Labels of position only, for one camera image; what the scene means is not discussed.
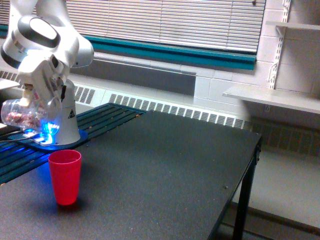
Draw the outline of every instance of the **teal window frame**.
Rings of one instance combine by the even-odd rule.
[[[7,36],[7,32],[8,26],[0,25],[0,36]],[[257,61],[255,54],[171,46],[91,35],[84,35],[84,37],[92,43],[95,51],[179,62],[186,65],[254,70]]]

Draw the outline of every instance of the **plastic cup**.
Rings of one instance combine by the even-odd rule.
[[[49,168],[57,204],[73,204],[78,197],[81,172],[81,153],[76,150],[59,150],[49,156]]]

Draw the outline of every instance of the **white shelf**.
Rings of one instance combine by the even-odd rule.
[[[223,96],[320,114],[319,98],[292,91],[273,90],[265,87],[241,84],[229,88],[223,93]]]
[[[0,90],[14,88],[17,86],[19,86],[19,83],[15,81],[0,78]]]
[[[266,21],[266,24],[273,25],[276,27],[290,28],[290,29],[320,31],[320,25],[309,25],[309,24],[280,22],[280,21]]]

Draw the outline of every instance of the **window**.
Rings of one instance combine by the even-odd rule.
[[[255,55],[266,0],[67,0],[83,35]],[[2,0],[0,24],[8,24]]]

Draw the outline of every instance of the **black metal table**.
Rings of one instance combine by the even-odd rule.
[[[3,239],[201,240],[241,180],[241,239],[260,149],[256,133],[148,112],[77,148],[79,199],[55,203],[48,164],[0,187]]]

